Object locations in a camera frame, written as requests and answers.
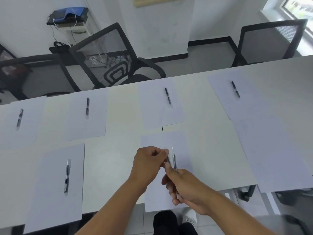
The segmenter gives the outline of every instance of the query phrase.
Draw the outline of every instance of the person's right arm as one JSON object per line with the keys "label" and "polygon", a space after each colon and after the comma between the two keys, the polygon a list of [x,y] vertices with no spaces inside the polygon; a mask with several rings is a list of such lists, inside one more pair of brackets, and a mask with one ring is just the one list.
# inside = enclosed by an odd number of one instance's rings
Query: person's right arm
{"label": "person's right arm", "polygon": [[224,195],[199,181],[189,171],[178,169],[176,172],[169,163],[165,164],[165,171],[162,184],[169,190],[173,203],[185,203],[197,213],[209,215],[225,235],[275,234]]}

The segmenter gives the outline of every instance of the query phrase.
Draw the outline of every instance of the person's left hand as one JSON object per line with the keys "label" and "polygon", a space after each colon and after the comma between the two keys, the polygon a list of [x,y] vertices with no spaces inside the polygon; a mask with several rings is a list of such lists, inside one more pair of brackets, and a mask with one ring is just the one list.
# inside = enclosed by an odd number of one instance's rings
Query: person's left hand
{"label": "person's left hand", "polygon": [[136,182],[144,193],[147,186],[157,176],[160,166],[164,167],[168,154],[168,149],[163,150],[152,146],[138,149],[129,180]]}

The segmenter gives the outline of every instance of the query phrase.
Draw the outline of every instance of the black baseboard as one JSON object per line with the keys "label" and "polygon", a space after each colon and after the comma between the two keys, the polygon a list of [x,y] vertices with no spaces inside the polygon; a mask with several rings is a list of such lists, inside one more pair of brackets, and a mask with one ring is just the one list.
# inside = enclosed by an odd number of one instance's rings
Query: black baseboard
{"label": "black baseboard", "polygon": [[186,59],[186,58],[188,58],[188,54],[171,55],[171,56],[166,56],[166,57],[153,58],[149,60],[151,60],[154,63],[158,63],[158,62],[165,62],[165,61]]}
{"label": "black baseboard", "polygon": [[[222,43],[222,42],[228,42],[232,50],[234,51],[234,53],[235,54],[237,53],[238,47],[230,36],[215,38],[215,39],[201,39],[201,40],[189,41],[188,47],[203,45],[203,44],[211,44],[211,43]],[[166,56],[166,57],[153,58],[149,60],[151,60],[154,63],[158,63],[158,62],[165,62],[165,61],[171,61],[171,60],[177,60],[177,59],[186,59],[187,57],[188,57],[188,54],[181,54],[181,55],[171,55],[171,56]]]}

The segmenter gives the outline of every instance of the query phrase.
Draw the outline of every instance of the white shoe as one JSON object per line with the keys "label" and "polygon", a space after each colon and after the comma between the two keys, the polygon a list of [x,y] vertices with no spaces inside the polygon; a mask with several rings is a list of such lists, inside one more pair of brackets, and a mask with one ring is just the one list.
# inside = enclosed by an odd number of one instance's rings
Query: white shoe
{"label": "white shoe", "polygon": [[183,223],[191,223],[193,225],[193,227],[195,229],[197,229],[197,214],[196,211],[194,211],[193,209],[187,209],[184,213],[183,213],[183,217],[182,217],[182,222]]}

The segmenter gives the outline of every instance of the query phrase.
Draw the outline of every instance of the yellow board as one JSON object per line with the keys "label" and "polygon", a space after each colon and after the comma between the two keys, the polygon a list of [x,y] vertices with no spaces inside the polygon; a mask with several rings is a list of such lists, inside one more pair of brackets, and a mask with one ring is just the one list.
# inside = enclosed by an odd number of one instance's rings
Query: yellow board
{"label": "yellow board", "polygon": [[162,2],[175,1],[175,0],[134,0],[135,7],[143,7]]}

